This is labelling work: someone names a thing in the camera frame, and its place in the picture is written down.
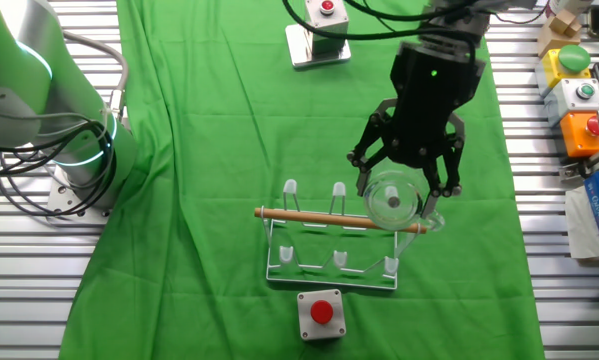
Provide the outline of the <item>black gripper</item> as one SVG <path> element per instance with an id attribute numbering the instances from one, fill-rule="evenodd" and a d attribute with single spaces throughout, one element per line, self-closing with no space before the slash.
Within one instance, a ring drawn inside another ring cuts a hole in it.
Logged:
<path id="1" fill-rule="evenodd" d="M 359 142 L 347 160 L 359 170 L 357 195 L 363 196 L 372 168 L 387 157 L 396 163 L 422 168 L 429 187 L 423 215 L 431 215 L 438 199 L 462 192 L 459 165 L 465 146 L 465 122 L 454 113 L 474 97 L 485 62 L 470 55 L 459 59 L 420 45 L 403 42 L 394 59 L 390 80 L 396 98 L 384 99 L 369 116 Z M 387 150 L 382 147 L 370 158 L 368 148 L 378 141 L 388 118 Z M 447 124 L 454 128 L 446 130 Z M 437 159 L 443 158 L 447 180 L 442 183 Z"/>

